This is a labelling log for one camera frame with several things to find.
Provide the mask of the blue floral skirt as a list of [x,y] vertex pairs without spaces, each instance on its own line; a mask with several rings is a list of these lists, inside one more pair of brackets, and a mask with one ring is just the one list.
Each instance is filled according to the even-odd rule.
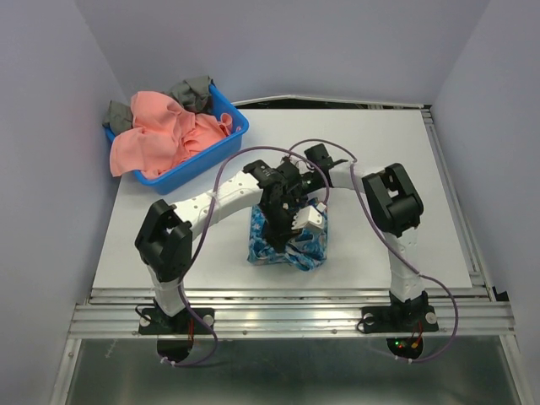
[[253,206],[247,261],[255,266],[288,264],[304,272],[316,269],[327,259],[327,213],[322,217],[324,228],[320,233],[303,230],[285,245],[284,252],[277,252],[263,239],[263,225],[266,221],[260,208]]

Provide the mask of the pink skirt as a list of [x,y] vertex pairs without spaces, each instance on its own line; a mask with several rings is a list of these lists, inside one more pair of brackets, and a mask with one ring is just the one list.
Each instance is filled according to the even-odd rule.
[[111,146],[113,176],[139,170],[149,180],[188,161],[226,139],[233,118],[186,110],[155,91],[140,91],[131,98],[132,128],[115,136]]

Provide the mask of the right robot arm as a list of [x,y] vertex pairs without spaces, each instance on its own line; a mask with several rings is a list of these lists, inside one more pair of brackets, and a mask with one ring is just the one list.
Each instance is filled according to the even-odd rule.
[[321,143],[306,149],[305,157],[306,172],[300,172],[290,157],[283,158],[275,170],[278,181],[259,203],[267,221],[264,237],[282,252],[305,231],[320,234],[327,225],[327,206],[310,202],[309,195],[327,187],[355,191],[359,201],[367,204],[367,219],[389,251],[391,303],[371,309],[370,316],[377,322],[390,320],[398,329],[409,328],[429,312],[429,301],[420,272],[413,266],[424,205],[408,173],[400,164],[359,173],[354,159],[335,160]]

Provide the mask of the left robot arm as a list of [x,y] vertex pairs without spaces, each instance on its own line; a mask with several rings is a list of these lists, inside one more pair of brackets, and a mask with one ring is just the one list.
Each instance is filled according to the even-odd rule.
[[[265,221],[263,233],[281,248],[299,233],[293,220],[304,200],[300,171],[290,160],[283,160],[274,169],[259,159],[196,197],[172,204],[163,199],[152,203],[134,245],[151,275],[161,326],[168,332],[179,332],[186,326],[183,279],[211,226],[256,207]],[[192,247],[195,240],[200,243],[197,248]]]

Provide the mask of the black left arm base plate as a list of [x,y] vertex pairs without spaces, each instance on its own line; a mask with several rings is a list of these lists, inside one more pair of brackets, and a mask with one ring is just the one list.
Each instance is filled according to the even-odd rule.
[[[217,349],[218,338],[213,329],[214,309],[197,308],[194,312],[201,321],[187,309],[175,316],[167,316],[156,304],[135,307],[139,317],[138,334],[157,338],[156,352],[162,363],[173,367],[196,366],[212,356]],[[196,337],[211,337],[213,347],[209,354],[199,359],[189,359],[195,348]]]

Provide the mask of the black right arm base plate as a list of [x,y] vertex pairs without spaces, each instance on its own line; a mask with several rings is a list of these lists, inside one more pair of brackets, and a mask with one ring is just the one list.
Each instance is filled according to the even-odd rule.
[[399,359],[418,360],[424,350],[424,334],[439,331],[432,306],[404,310],[399,305],[366,306],[356,330],[363,334],[387,334],[386,344]]

